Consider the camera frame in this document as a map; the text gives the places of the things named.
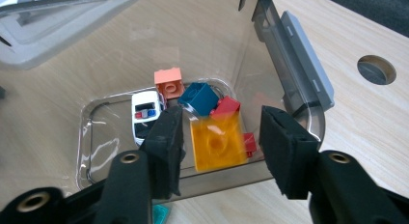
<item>table hole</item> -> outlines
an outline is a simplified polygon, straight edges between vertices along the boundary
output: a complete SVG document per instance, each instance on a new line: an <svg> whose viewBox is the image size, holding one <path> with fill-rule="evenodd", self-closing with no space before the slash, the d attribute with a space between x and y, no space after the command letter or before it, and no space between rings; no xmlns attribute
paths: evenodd
<svg viewBox="0 0 409 224"><path fill-rule="evenodd" d="M358 71L367 81L376 85L389 85L396 79L395 67L384 58L367 55L358 61Z"/></svg>

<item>lego brick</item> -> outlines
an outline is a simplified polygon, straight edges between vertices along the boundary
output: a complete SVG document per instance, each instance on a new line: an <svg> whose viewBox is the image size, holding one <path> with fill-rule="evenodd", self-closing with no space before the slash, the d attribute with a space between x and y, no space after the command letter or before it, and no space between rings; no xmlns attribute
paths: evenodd
<svg viewBox="0 0 409 224"><path fill-rule="evenodd" d="M179 98L184 92L180 68L159 70L154 73L154 84L166 99Z"/></svg>
<svg viewBox="0 0 409 224"><path fill-rule="evenodd" d="M207 83L192 83L178 99L178 103L196 116L208 116L219 98Z"/></svg>
<svg viewBox="0 0 409 224"><path fill-rule="evenodd" d="M226 96L222 99L219 99L216 109L210 111L210 117L216 118L220 114L233 114L234 112L238 112L239 110L240 102Z"/></svg>
<svg viewBox="0 0 409 224"><path fill-rule="evenodd" d="M190 124L198 172L222 169L247 161L238 113L225 119L199 119Z"/></svg>
<svg viewBox="0 0 409 224"><path fill-rule="evenodd" d="M253 152L257 150L255 135L253 133L244 133L244 146L246 147L247 157L253 156Z"/></svg>

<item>toy police car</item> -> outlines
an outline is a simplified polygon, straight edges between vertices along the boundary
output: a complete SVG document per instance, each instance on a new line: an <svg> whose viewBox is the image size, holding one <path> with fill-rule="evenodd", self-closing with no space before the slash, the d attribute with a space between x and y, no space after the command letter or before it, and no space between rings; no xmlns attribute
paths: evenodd
<svg viewBox="0 0 409 224"><path fill-rule="evenodd" d="M138 146L142 145L160 113L165 109L166 101L156 91L132 95L132 133Z"/></svg>

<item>blue toy piece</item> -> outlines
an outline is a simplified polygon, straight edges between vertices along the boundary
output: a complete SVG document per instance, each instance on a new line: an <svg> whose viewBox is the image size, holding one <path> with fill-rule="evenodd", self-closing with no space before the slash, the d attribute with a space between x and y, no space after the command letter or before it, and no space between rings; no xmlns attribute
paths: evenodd
<svg viewBox="0 0 409 224"><path fill-rule="evenodd" d="M165 224L171 210L162 205L153 206L153 224Z"/></svg>
<svg viewBox="0 0 409 224"><path fill-rule="evenodd" d="M208 116L219 98L207 83L194 82L177 102L196 116Z"/></svg>

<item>yellow lego brick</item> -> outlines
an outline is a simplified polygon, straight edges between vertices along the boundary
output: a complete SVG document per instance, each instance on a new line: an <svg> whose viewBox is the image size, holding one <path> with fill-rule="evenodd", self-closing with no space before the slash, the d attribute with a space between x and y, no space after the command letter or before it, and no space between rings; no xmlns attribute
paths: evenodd
<svg viewBox="0 0 409 224"><path fill-rule="evenodd" d="M196 171L216 170L247 162L238 112L221 119L190 123Z"/></svg>

